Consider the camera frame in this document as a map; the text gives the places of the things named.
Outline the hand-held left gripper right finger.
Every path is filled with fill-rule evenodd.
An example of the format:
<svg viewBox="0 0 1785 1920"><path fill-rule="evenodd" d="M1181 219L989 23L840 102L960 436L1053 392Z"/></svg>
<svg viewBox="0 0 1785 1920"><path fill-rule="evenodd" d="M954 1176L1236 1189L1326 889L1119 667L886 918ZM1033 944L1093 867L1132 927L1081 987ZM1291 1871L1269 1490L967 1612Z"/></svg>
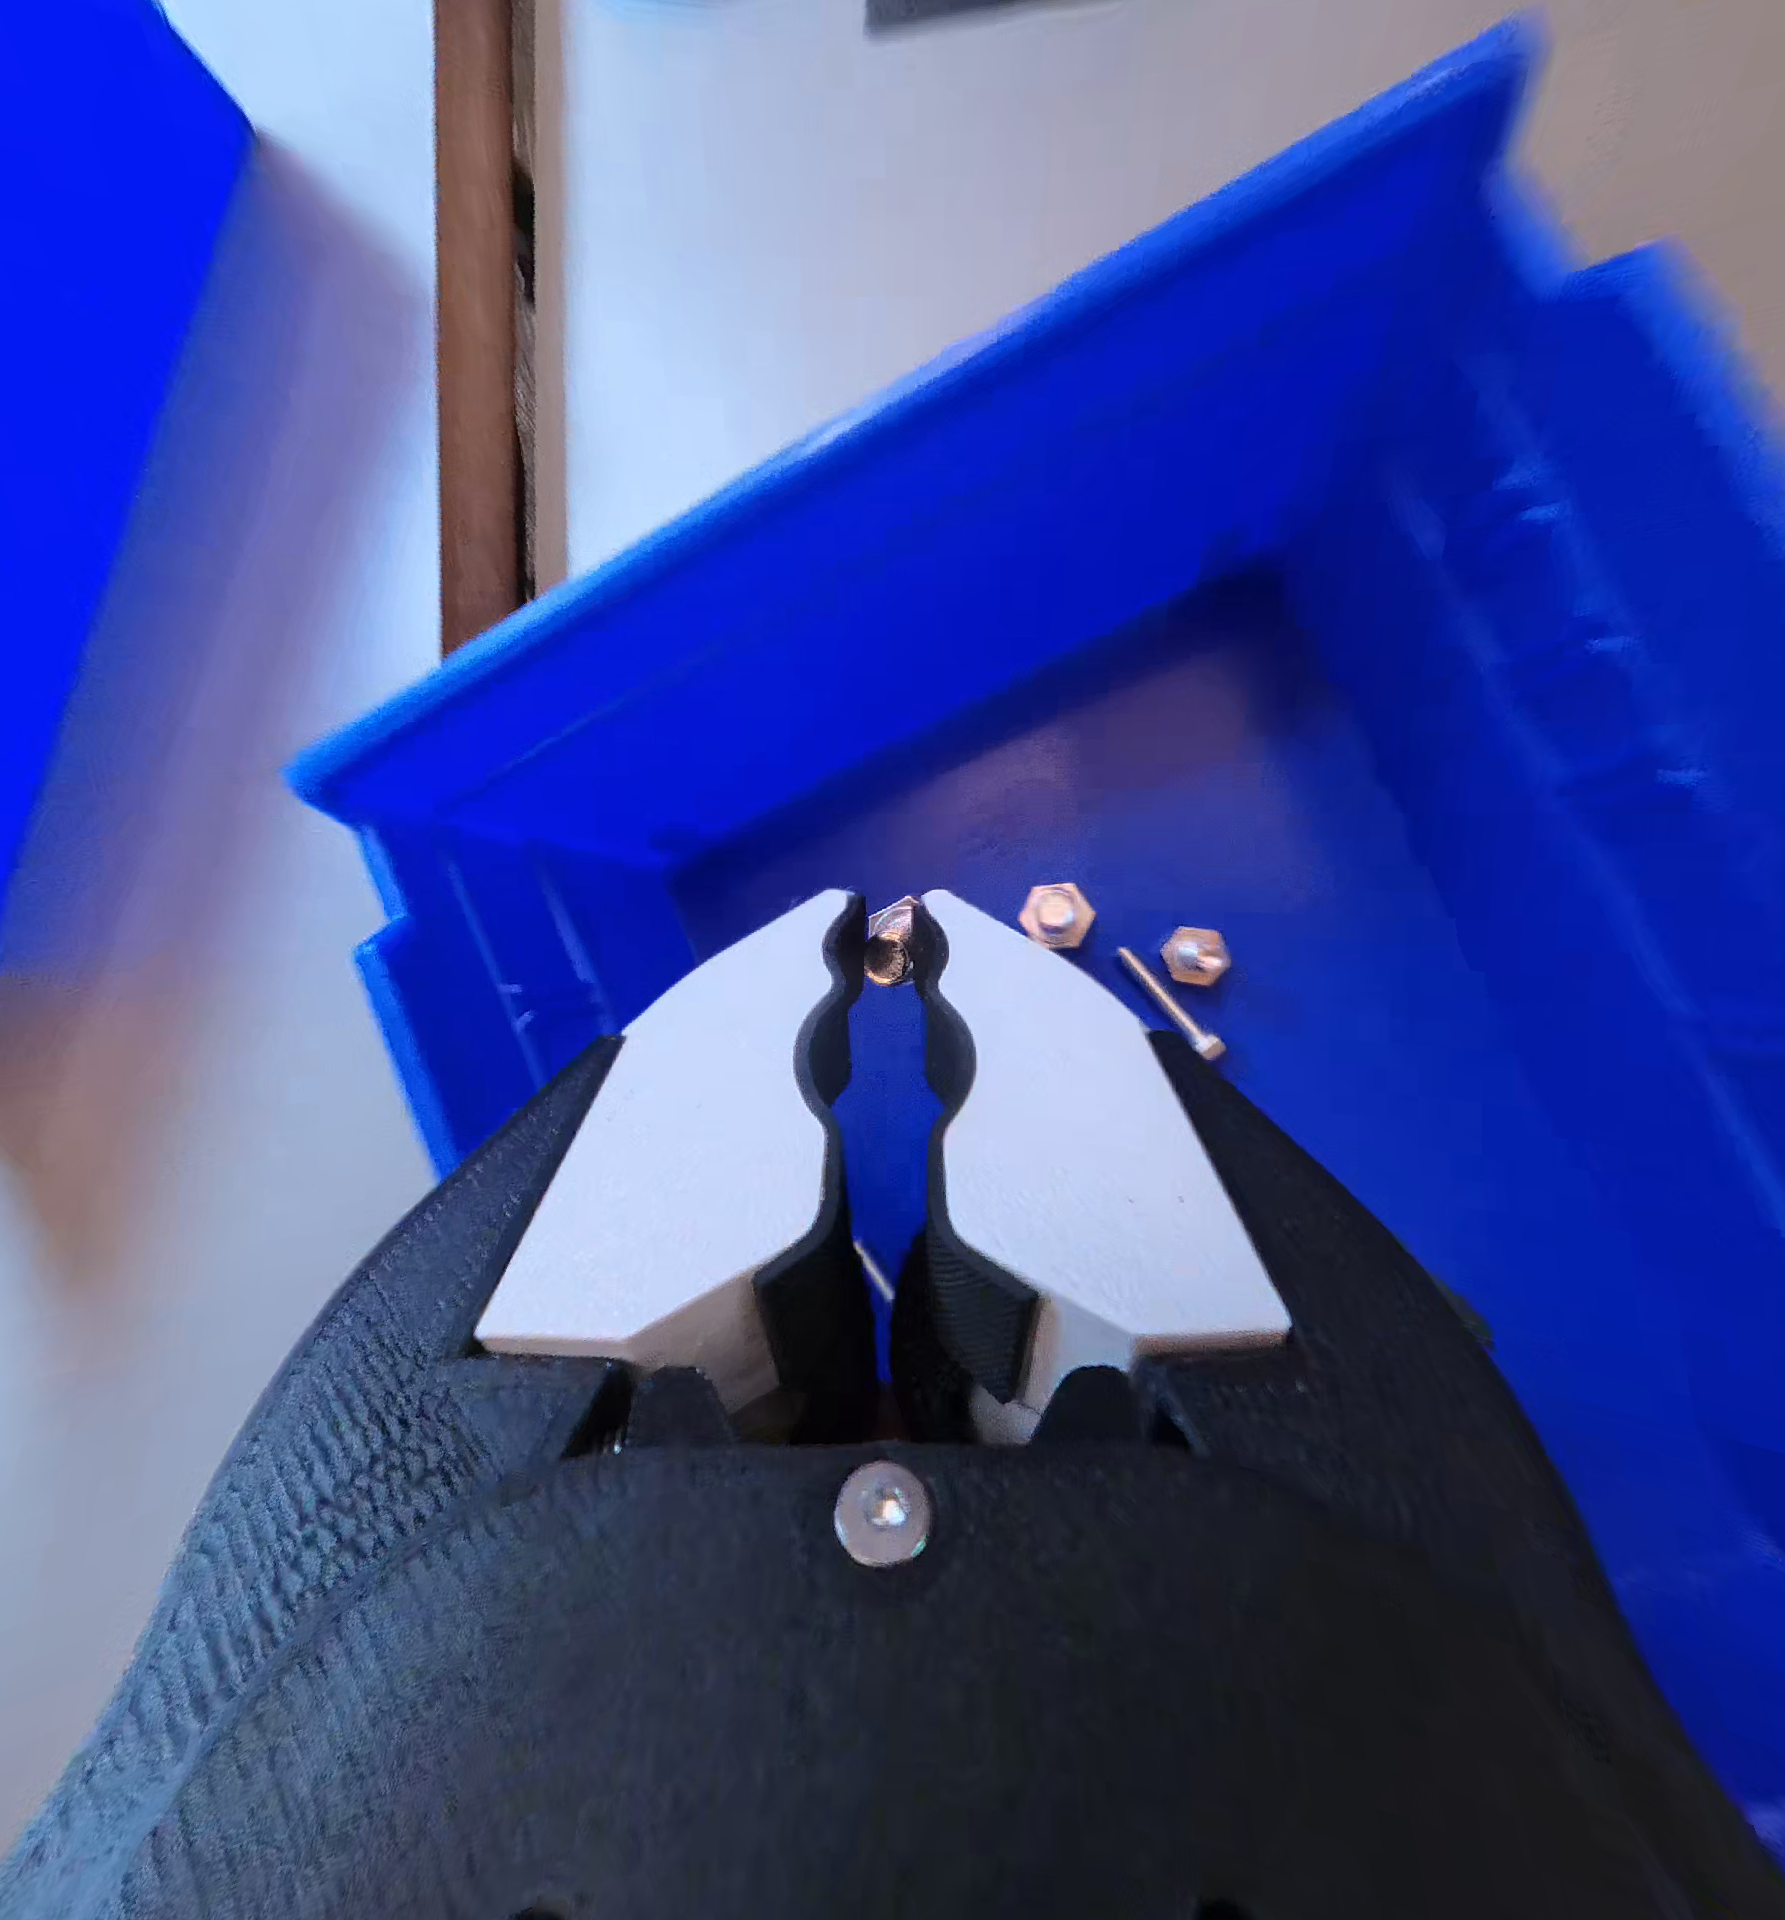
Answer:
<svg viewBox="0 0 1785 1920"><path fill-rule="evenodd" d="M928 1284L938 1339L1000 1408L1078 1368L1278 1350L1288 1307L1156 1033L1084 970L971 900L921 897Z"/></svg>

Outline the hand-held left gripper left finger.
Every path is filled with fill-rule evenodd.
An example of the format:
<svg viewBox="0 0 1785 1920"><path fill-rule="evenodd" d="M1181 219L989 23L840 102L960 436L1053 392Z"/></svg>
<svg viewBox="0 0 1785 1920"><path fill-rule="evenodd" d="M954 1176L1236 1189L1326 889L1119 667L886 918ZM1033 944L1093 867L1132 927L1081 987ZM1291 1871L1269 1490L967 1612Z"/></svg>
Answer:
<svg viewBox="0 0 1785 1920"><path fill-rule="evenodd" d="M728 1410L866 1382L834 1103L862 897L827 889L667 987L617 1038L476 1339L694 1368Z"/></svg>

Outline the thin long steel bolt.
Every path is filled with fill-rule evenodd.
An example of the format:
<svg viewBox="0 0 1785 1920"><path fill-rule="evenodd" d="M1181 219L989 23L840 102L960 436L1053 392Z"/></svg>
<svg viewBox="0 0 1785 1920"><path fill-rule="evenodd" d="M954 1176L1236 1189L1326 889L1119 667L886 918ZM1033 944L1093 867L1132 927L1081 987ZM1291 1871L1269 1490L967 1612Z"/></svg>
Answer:
<svg viewBox="0 0 1785 1920"><path fill-rule="evenodd" d="M1141 987L1141 995L1178 1028L1178 1033L1192 1045L1192 1051L1205 1063L1216 1063L1226 1055L1222 1038L1192 1018L1192 1012L1178 1000L1178 995L1160 984L1158 973L1132 952L1119 948L1121 973Z"/></svg>

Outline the blue plastic bin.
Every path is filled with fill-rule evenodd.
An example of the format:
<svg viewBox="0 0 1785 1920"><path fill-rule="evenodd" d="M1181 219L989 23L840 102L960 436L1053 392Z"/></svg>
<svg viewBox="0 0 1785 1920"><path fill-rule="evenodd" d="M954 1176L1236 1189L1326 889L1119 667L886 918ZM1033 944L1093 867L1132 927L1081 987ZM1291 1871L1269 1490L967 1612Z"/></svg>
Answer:
<svg viewBox="0 0 1785 1920"><path fill-rule="evenodd" d="M0 4L0 913L250 145L159 4Z"/></svg>
<svg viewBox="0 0 1785 1920"><path fill-rule="evenodd" d="M1216 927L1785 1866L1785 445L1500 22L309 748L449 1173L789 904Z"/></svg>

